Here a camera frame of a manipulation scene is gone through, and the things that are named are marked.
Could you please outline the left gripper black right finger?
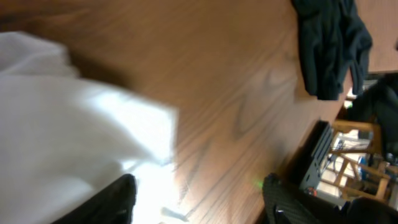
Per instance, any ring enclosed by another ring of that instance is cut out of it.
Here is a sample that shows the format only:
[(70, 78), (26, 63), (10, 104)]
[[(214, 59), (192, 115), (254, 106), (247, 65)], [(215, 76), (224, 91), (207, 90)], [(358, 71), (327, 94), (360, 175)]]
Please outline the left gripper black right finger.
[(306, 194), (271, 173), (262, 186), (267, 223), (339, 224), (342, 216), (335, 205)]

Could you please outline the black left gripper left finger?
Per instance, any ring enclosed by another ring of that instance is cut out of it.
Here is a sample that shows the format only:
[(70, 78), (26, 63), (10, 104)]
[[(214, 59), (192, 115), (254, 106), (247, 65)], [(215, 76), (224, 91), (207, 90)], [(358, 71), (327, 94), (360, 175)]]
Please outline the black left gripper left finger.
[(131, 224), (136, 195), (135, 177), (124, 174), (53, 224)]

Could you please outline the white printed t-shirt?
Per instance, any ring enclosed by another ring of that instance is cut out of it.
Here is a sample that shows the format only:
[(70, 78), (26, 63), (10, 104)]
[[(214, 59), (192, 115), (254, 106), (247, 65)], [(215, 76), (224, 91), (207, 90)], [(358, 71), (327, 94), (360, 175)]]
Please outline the white printed t-shirt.
[(53, 223), (124, 174), (132, 223), (185, 221), (174, 182), (178, 110), (82, 78), (67, 48), (1, 34), (1, 222)]

